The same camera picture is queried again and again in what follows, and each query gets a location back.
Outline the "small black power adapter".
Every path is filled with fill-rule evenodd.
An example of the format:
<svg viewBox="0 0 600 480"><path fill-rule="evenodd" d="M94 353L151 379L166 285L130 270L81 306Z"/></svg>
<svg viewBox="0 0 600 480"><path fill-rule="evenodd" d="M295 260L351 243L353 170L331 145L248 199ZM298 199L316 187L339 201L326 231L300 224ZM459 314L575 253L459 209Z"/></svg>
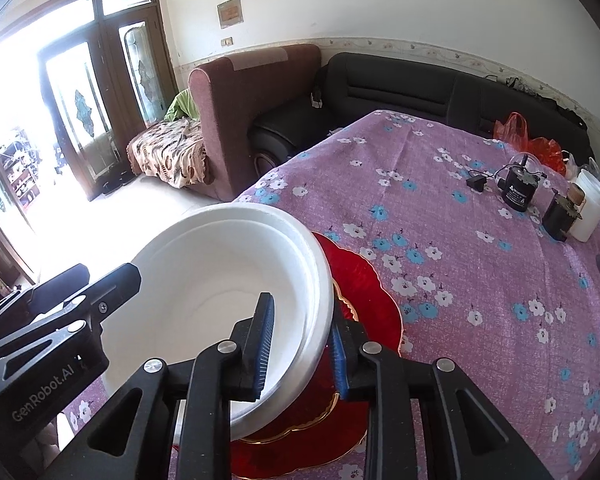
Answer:
<svg viewBox="0 0 600 480"><path fill-rule="evenodd" d="M485 174L471 174L466 179L466 185L477 193L482 193L486 188L488 177Z"/></svg>

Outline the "small red gold-rimmed plate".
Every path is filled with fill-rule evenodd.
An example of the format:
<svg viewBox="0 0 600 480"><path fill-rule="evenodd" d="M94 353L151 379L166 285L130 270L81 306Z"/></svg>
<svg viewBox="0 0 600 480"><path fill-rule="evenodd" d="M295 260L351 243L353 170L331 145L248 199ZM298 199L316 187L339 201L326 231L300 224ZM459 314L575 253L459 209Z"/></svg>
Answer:
<svg viewBox="0 0 600 480"><path fill-rule="evenodd" d="M265 445L307 430L327 418L336 408L338 399L332 382L329 348L325 347L311 380L300 396L276 419L254 434L241 438L240 442Z"/></svg>

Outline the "small framed wall plaque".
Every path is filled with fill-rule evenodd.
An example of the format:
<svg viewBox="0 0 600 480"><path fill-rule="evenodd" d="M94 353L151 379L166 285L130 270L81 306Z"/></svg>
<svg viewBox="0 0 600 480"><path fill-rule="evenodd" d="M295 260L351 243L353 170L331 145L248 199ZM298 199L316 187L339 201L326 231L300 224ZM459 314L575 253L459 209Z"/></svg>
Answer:
<svg viewBox="0 0 600 480"><path fill-rule="evenodd" d="M220 27L222 29L242 23L242 2L240 0L226 0L216 6Z"/></svg>

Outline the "black motor with label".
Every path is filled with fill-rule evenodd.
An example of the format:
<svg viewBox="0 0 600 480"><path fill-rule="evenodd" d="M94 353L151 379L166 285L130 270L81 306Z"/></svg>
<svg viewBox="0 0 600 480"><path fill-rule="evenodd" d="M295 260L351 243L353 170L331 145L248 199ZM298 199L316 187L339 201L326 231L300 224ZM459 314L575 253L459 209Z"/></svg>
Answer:
<svg viewBox="0 0 600 480"><path fill-rule="evenodd" d="M506 166L507 174L498 180L501 198L507 206L518 212L525 212L530 205L539 184L546 178L540 170L530 170L527 167L528 157L520 162L511 162Z"/></svg>

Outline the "large red scalloped plate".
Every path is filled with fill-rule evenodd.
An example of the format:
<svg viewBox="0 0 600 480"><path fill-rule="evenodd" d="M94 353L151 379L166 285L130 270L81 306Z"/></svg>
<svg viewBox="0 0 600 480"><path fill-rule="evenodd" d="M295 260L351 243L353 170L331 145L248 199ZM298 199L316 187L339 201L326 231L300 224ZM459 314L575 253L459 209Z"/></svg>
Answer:
<svg viewBox="0 0 600 480"><path fill-rule="evenodd" d="M374 267L327 236L315 237L332 271L336 306L347 318L360 322L370 339L398 352L402 338L399 307L381 286ZM366 434L367 422L366 403L338 399L328 417L307 430L265 445L233 441L232 474L237 479L288 478L296 472L330 465L358 446Z"/></svg>

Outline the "brown patterned blanket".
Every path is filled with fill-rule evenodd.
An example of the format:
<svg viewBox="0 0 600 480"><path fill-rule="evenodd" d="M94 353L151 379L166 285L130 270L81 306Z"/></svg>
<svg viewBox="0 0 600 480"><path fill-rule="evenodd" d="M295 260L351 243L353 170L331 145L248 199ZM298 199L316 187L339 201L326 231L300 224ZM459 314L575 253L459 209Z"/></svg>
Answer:
<svg viewBox="0 0 600 480"><path fill-rule="evenodd" d="M126 146L133 174L156 177L174 188L213 181L199 119L157 122Z"/></svg>

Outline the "white foam bowl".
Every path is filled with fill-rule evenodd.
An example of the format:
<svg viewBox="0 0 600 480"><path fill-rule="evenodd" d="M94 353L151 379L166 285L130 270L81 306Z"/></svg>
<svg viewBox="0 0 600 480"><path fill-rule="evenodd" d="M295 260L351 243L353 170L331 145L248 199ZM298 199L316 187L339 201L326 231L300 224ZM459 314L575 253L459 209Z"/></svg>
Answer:
<svg viewBox="0 0 600 480"><path fill-rule="evenodd" d="M328 339L334 291L323 249L291 214L259 204L201 208L132 263L140 290L102 323L108 393L151 358L183 362L228 338L264 292L275 302L266 381L257 402L230 406L233 439L264 428L309 385Z"/></svg>

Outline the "black leather sofa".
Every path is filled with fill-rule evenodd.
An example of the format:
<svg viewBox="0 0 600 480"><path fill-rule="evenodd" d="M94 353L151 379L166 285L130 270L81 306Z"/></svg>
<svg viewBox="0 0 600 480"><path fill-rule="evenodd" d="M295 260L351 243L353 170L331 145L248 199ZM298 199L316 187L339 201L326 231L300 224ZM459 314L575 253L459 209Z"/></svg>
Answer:
<svg viewBox="0 0 600 480"><path fill-rule="evenodd" d="M259 177L374 110L394 110L490 138L517 112L531 139L558 142L579 164L594 156L588 126L556 101L488 78L426 63L338 53L311 89L258 116L248 130Z"/></svg>

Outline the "green cloth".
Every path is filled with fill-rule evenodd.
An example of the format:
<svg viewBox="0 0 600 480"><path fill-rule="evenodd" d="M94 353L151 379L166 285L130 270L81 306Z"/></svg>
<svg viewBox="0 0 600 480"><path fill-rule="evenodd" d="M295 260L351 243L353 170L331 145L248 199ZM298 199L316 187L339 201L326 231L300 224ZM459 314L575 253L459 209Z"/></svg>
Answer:
<svg viewBox="0 0 600 480"><path fill-rule="evenodd" d="M199 117L199 110L190 90L184 89L175 96L163 120L165 122L176 122L183 118L197 120Z"/></svg>

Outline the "purple floral tablecloth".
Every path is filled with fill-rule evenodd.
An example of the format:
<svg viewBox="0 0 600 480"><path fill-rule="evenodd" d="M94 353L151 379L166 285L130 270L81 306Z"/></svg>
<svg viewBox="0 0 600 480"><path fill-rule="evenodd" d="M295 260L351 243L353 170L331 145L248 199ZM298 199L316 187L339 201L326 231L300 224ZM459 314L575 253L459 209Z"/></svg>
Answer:
<svg viewBox="0 0 600 480"><path fill-rule="evenodd" d="M373 112L267 172L246 202L289 212L347 263L342 290L388 292L401 353L449 353L557 479L600 478L600 222L553 240L549 174L524 212L474 170L513 150L437 122Z"/></svg>

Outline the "white plastic jar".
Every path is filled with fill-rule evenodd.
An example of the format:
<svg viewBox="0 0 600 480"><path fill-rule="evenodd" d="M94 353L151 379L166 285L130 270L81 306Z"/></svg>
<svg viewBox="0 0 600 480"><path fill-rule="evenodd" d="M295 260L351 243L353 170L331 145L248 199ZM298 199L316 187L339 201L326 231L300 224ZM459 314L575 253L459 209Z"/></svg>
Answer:
<svg viewBox="0 0 600 480"><path fill-rule="evenodd" d="M585 243L600 222L600 180L586 169L581 169L576 184L584 192L584 202L579 207L579 218L573 223L569 234L578 242Z"/></svg>

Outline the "wooden glass door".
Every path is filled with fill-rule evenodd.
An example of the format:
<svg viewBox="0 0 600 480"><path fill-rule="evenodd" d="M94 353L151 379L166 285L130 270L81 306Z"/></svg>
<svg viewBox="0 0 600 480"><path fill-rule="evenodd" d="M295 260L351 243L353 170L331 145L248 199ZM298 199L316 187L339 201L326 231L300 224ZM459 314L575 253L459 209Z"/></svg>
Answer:
<svg viewBox="0 0 600 480"><path fill-rule="evenodd" d="M38 51L44 104L89 200L119 187L128 143L166 114L176 93L160 0L50 0L38 18L83 8L76 27Z"/></svg>

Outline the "red plastic bag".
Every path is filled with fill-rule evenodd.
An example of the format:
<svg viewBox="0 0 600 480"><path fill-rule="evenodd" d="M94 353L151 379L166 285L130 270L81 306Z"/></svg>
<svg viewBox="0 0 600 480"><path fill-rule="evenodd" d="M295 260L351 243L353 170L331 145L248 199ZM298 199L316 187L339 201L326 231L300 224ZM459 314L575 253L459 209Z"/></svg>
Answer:
<svg viewBox="0 0 600 480"><path fill-rule="evenodd" d="M511 112L505 122L494 122L493 137L511 145L518 152L533 155L543 166L565 177L566 164L562 157L562 147L557 141L544 136L531 139L528 122L521 114Z"/></svg>

